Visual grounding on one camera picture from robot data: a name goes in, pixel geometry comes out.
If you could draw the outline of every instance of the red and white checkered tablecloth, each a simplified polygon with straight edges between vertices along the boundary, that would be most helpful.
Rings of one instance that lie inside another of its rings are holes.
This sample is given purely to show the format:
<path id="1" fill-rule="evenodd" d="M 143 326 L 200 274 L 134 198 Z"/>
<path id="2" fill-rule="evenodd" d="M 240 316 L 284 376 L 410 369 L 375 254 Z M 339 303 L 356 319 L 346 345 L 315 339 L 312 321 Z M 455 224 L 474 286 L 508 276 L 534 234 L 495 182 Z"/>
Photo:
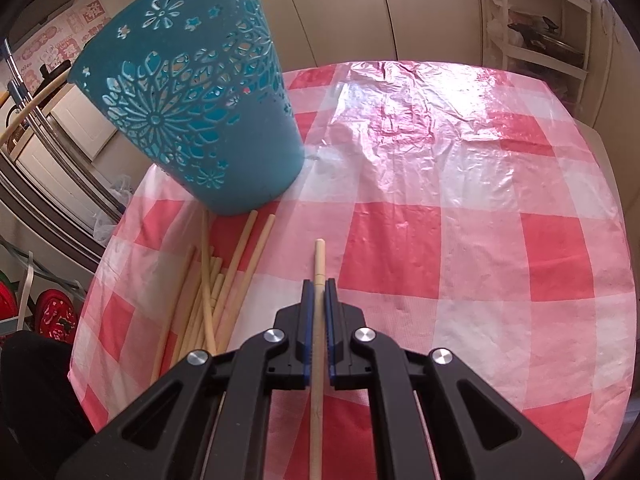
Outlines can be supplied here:
<path id="1" fill-rule="evenodd" d="M 463 65 L 355 62 L 285 80 L 306 163 L 260 211 L 247 252 L 268 213 L 276 224 L 231 347 L 299 301 L 322 237 L 327 276 L 369 326 L 452 349 L 592 478 L 630 391 L 636 300 L 623 220 L 571 116 L 544 83 Z M 154 166 L 104 254 L 69 373 L 97 429 L 148 387 L 199 211 Z M 245 219 L 212 226 L 227 264 Z M 374 478 L 366 394 L 327 388 L 324 405 L 324 478 Z M 305 410 L 308 392 L 274 394 L 266 479 L 307 478 Z"/>

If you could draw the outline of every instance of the blue plastic basket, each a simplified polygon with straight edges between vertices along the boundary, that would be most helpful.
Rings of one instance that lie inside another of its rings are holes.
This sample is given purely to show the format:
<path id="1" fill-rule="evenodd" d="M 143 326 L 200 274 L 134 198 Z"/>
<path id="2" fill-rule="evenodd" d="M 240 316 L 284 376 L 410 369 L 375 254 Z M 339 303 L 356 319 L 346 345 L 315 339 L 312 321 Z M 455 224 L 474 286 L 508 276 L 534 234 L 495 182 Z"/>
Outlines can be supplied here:
<path id="1" fill-rule="evenodd" d="M 302 168 L 260 0 L 136 0 L 69 81 L 215 213 L 265 204 Z"/>

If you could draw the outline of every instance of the bundle of wooden sticks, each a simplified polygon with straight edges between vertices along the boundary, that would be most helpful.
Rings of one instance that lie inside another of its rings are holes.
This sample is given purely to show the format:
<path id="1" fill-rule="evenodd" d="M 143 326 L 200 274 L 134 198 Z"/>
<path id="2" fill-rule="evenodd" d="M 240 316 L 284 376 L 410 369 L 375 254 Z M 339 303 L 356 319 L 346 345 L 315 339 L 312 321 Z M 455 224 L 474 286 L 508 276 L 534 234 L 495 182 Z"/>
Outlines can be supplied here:
<path id="1" fill-rule="evenodd" d="M 183 359 L 190 351 L 204 348 L 210 354 L 216 355 L 224 353 L 231 339 L 231 335 L 236 326 L 238 315 L 244 298 L 251 285 L 252 277 L 258 266 L 258 261 L 262 256 L 264 247 L 271 233 L 271 228 L 275 220 L 274 215 L 269 215 L 262 228 L 260 237 L 255 245 L 254 252 L 249 259 L 247 269 L 237 286 L 235 295 L 229 298 L 238 271 L 238 265 L 242 254 L 246 249 L 249 236 L 254 228 L 258 212 L 251 211 L 246 221 L 236 250 L 233 253 L 228 267 L 223 269 L 222 258 L 215 256 L 215 249 L 209 246 L 209 226 L 210 219 L 206 210 L 202 214 L 202 232 L 200 237 L 200 275 L 198 282 L 193 287 L 192 298 L 187 302 L 184 311 L 177 308 L 178 300 L 183 297 L 185 282 L 196 253 L 196 249 L 191 247 L 184 259 L 182 270 L 178 277 L 177 290 L 168 305 L 168 311 L 164 318 L 158 349 L 154 360 L 154 368 L 151 376 L 151 384 L 158 380 L 160 375 L 163 356 L 169 332 L 172 325 L 177 334 L 174 351 L 171 357 L 170 366 L 175 365 Z"/>
<path id="2" fill-rule="evenodd" d="M 254 228 L 257 211 L 251 211 L 246 221 L 238 245 L 234 251 L 231 262 L 226 270 L 223 270 L 222 258 L 216 257 L 214 249 L 209 247 L 209 215 L 206 210 L 202 216 L 202 232 L 200 237 L 201 267 L 199 283 L 196 283 L 196 290 L 193 300 L 187 303 L 184 312 L 178 312 L 176 305 L 185 288 L 185 280 L 191 267 L 195 248 L 192 247 L 185 257 L 182 271 L 178 277 L 178 287 L 175 297 L 171 298 L 154 361 L 154 370 L 151 377 L 151 384 L 158 380 L 163 357 L 166 351 L 166 343 L 174 324 L 174 317 L 177 321 L 177 335 L 174 351 L 171 356 L 170 366 L 174 366 L 183 359 L 190 351 L 205 348 L 216 355 L 226 351 L 231 339 L 231 335 L 236 326 L 240 309 L 244 303 L 244 298 L 249 290 L 252 277 L 258 261 L 262 256 L 264 247 L 271 233 L 275 215 L 269 215 L 265 222 L 260 237 L 255 245 L 247 269 L 240 281 L 235 296 L 226 304 L 229 292 L 232 289 L 238 265 L 244 250 L 246 249 L 249 236 Z M 324 393 L 324 375 L 326 361 L 326 341 L 324 328 L 324 282 L 326 280 L 325 271 L 325 246 L 324 240 L 316 240 L 315 265 L 314 265 L 314 328 L 312 335 L 312 371 L 311 371 L 311 410 L 310 410 L 310 439 L 309 439 L 309 479 L 321 480 L 322 478 L 322 398 Z"/>

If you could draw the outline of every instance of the metal screw cap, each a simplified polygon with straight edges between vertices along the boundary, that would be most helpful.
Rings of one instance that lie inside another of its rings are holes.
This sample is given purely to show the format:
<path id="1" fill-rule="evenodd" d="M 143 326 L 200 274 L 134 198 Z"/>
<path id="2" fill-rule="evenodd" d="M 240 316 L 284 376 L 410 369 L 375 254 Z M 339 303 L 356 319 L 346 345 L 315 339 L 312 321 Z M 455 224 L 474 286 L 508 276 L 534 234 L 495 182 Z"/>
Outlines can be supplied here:
<path id="1" fill-rule="evenodd" d="M 264 338 L 269 343 L 279 343 L 284 339 L 284 332 L 279 328 L 270 328 L 268 330 L 265 330 Z"/>
<path id="2" fill-rule="evenodd" d="M 363 326 L 362 328 L 356 330 L 355 336 L 358 341 L 368 343 L 369 341 L 373 341 L 376 338 L 376 332 L 370 329 L 368 326 Z"/>
<path id="3" fill-rule="evenodd" d="M 193 366 L 200 366 L 207 362 L 209 354 L 204 350 L 194 350 L 187 355 L 187 362 Z"/>
<path id="4" fill-rule="evenodd" d="M 448 365 L 453 361 L 453 354 L 446 348 L 438 348 L 437 350 L 434 350 L 431 357 L 439 365 Z"/>

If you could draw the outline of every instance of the white cabinet door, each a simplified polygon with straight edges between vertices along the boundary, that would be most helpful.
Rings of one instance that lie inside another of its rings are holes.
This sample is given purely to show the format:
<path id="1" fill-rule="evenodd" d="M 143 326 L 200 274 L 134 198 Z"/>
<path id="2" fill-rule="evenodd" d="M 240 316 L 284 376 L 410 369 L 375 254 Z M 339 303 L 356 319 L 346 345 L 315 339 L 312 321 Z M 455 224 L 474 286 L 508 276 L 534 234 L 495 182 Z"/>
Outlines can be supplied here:
<path id="1" fill-rule="evenodd" d="M 116 127 L 77 86 L 73 86 L 60 99 L 51 110 L 51 115 L 91 160 L 116 132 Z"/>
<path id="2" fill-rule="evenodd" d="M 283 72 L 316 66 L 293 0 L 260 0 Z"/>
<path id="3" fill-rule="evenodd" d="M 31 136 L 16 163 L 60 209 L 93 229 L 94 215 L 100 209 L 58 165 L 38 137 Z"/>
<path id="4" fill-rule="evenodd" d="M 482 64 L 480 0 L 387 0 L 398 59 Z"/>
<path id="5" fill-rule="evenodd" d="M 293 0 L 318 66 L 396 59 L 385 0 Z"/>

